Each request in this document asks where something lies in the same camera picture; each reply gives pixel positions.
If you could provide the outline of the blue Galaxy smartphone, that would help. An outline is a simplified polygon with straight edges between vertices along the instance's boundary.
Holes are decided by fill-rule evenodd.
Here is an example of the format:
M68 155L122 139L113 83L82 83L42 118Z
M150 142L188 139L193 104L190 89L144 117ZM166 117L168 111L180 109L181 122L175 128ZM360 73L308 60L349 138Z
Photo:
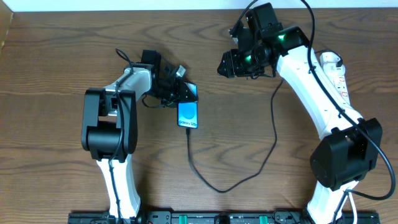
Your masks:
M177 124L183 128L198 128L197 102L179 103L177 107Z

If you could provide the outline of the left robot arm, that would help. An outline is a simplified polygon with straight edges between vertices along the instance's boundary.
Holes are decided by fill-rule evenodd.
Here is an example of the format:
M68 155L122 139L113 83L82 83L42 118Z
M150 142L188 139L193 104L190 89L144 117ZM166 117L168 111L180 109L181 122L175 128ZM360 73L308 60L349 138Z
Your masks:
M103 88L85 92L81 144L100 167L109 195L109 212L92 223L145 223L141 198L134 183L132 155L138 139L137 102L152 96L159 108L176 108L177 124L198 128L196 84L185 78L186 69L173 66L155 50L143 50L133 62L122 50L116 53L127 62L123 74Z

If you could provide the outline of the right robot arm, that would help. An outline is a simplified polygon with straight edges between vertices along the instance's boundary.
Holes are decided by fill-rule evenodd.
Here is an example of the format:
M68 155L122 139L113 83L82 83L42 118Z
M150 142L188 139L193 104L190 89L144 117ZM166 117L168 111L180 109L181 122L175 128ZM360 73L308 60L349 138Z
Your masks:
M312 223L335 223L342 207L359 181L376 166L380 155L382 127L376 119L365 120L336 86L339 75L325 73L326 62L318 60L313 37L299 27L284 28L271 4L251 3L230 30L238 48L223 54L218 73L224 77L273 76L287 82L309 113L320 143L310 157L317 179L306 207Z

